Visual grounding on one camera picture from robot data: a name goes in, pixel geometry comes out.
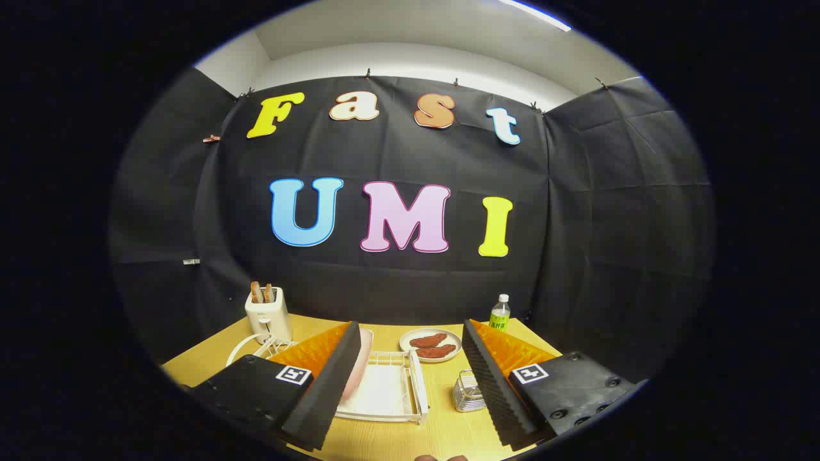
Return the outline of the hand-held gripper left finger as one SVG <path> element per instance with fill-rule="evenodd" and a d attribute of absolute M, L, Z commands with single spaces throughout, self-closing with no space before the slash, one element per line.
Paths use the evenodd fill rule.
<path fill-rule="evenodd" d="M 255 438 L 320 449 L 360 351 L 359 324 L 343 322 L 269 359 L 245 354 L 187 393 Z"/>

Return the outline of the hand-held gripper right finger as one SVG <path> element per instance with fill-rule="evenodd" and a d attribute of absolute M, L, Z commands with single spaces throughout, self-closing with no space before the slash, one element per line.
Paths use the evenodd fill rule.
<path fill-rule="evenodd" d="M 589 354 L 548 353 L 472 319 L 462 346 L 501 444 L 515 450 L 569 437 L 639 390 Z"/>

